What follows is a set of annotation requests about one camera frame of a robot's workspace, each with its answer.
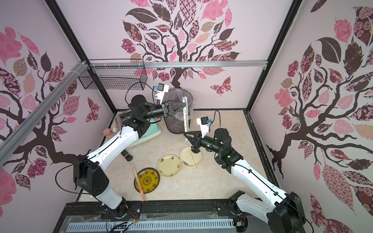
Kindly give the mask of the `red chopsticks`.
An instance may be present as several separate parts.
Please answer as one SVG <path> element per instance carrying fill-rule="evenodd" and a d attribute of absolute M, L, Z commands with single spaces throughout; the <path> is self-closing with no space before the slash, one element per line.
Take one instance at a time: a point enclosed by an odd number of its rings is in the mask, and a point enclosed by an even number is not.
<path fill-rule="evenodd" d="M 139 192 L 141 194 L 141 198 L 142 198 L 142 201 L 145 202 L 146 201 L 146 197 L 145 197 L 145 194 L 143 192 L 143 189 L 142 189 L 142 186 L 141 186 L 141 183 L 140 183 L 140 180 L 139 180 L 139 177 L 138 177 L 138 173 L 137 173 L 137 170 L 135 168 L 135 165 L 132 164 L 132 170 L 133 170 L 133 173 L 135 175 L 135 180 L 138 184 L 138 188 L 139 188 Z"/>

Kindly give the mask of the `bare wooden chopsticks pair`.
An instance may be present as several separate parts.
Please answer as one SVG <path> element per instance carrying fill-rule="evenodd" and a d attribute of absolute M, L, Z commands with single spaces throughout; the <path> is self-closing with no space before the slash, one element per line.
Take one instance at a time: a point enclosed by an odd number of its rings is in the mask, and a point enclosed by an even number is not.
<path fill-rule="evenodd" d="M 188 153 L 189 153 L 189 157 L 190 157 L 190 159 L 191 159 L 191 162 L 192 162 L 192 164 L 193 164 L 194 169 L 197 170 L 196 165 L 195 165 L 195 162 L 194 162 L 194 159 L 193 159 L 193 156 L 192 156 L 192 154 L 191 154 L 191 147 L 188 147 Z"/>

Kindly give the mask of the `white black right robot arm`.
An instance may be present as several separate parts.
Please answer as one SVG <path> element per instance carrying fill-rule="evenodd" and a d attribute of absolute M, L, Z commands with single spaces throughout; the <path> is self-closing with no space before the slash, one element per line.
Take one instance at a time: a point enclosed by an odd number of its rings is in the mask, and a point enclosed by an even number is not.
<path fill-rule="evenodd" d="M 233 203 L 240 212 L 248 213 L 267 223 L 273 233 L 303 233 L 307 222 L 302 201 L 294 193 L 275 186 L 260 175 L 231 145 L 227 129 L 219 128 L 213 137 L 203 136 L 200 131 L 185 132 L 193 152 L 200 148 L 216 154 L 215 161 L 243 181 L 258 195 L 252 198 L 244 192 L 236 192 Z"/>

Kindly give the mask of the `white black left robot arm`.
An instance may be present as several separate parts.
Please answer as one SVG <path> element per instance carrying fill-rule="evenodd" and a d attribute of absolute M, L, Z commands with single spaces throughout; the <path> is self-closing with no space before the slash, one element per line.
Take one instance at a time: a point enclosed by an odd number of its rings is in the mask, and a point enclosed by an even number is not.
<path fill-rule="evenodd" d="M 148 102 L 143 95 L 136 95 L 129 104 L 129 111 L 119 119 L 122 128 L 101 147 L 88 155 L 80 155 L 73 165 L 73 181 L 89 195 L 95 197 L 117 215 L 126 212 L 126 200 L 109 184 L 105 170 L 130 144 L 140 139 L 149 129 L 150 120 L 171 117 L 186 107 L 184 102 Z"/>

